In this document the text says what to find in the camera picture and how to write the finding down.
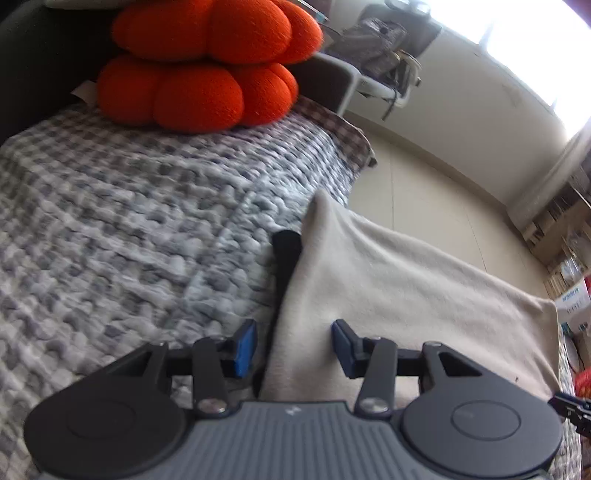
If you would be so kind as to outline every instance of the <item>quilted blanket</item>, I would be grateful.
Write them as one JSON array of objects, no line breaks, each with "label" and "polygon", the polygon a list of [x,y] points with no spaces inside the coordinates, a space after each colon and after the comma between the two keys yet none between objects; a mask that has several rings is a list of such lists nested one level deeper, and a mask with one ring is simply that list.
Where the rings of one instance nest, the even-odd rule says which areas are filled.
[{"label": "quilted blanket", "polygon": [[33,478],[42,398],[144,342],[269,324],[270,235],[322,188],[345,204],[372,158],[307,99],[271,125],[178,135],[76,105],[0,149],[0,477]]}]

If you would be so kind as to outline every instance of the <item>beige cloth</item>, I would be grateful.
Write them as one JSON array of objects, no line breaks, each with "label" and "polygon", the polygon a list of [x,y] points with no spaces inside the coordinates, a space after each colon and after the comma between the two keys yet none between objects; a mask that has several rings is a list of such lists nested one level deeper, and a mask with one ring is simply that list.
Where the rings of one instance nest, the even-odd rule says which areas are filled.
[{"label": "beige cloth", "polygon": [[[559,390],[558,323],[550,300],[533,297],[417,239],[374,225],[323,191],[302,227],[304,249],[285,295],[262,399],[345,399],[347,379],[330,325],[400,348],[437,340],[545,400]],[[397,406],[417,395],[397,380]]]}]

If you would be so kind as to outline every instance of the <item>bright window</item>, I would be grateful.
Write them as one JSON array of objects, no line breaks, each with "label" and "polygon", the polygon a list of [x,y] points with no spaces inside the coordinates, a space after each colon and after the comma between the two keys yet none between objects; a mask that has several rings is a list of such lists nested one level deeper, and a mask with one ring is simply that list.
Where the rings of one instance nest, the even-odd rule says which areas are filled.
[{"label": "bright window", "polygon": [[428,0],[552,106],[570,136],[591,116],[591,29],[562,0]]}]

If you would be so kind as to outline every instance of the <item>screw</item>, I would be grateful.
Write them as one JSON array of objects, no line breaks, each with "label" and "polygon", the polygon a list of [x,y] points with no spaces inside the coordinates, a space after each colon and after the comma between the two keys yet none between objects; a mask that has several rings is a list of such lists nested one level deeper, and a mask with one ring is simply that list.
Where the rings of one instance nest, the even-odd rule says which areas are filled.
[{"label": "screw", "polygon": [[389,410],[388,404],[381,398],[377,397],[364,398],[359,403],[359,406],[365,413],[371,414],[386,413]]},{"label": "screw", "polygon": [[204,398],[197,404],[199,410],[210,415],[224,413],[227,407],[228,404],[219,398]]}]

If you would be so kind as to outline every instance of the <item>white wall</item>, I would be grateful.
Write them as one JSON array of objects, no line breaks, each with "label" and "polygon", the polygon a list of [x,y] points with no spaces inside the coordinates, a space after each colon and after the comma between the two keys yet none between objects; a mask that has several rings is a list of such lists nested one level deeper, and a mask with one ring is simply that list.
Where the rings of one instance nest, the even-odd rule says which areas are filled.
[{"label": "white wall", "polygon": [[[355,23],[366,0],[337,0],[330,25]],[[508,204],[567,142],[562,123],[471,42],[444,32],[421,56],[423,83],[381,121],[386,103],[356,94],[349,109],[445,161]],[[548,64],[548,74],[560,73]]]}]

